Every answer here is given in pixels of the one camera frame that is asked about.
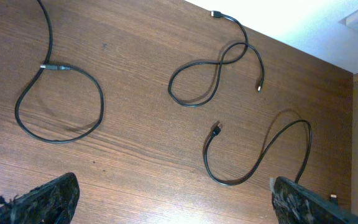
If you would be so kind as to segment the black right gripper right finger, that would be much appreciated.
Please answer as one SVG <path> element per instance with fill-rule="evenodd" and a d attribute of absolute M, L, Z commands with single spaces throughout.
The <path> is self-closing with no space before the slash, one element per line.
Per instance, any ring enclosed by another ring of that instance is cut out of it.
<path fill-rule="evenodd" d="M 286 177 L 270 179 L 272 206 L 279 223 L 358 224 L 358 216 Z"/>

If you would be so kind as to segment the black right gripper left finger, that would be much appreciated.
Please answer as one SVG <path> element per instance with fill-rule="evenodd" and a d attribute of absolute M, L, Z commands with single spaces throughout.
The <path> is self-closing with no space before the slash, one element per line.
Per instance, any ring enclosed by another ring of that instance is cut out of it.
<path fill-rule="evenodd" d="M 0 223 L 70 223 L 80 197 L 72 172 L 6 201 L 0 196 Z"/>

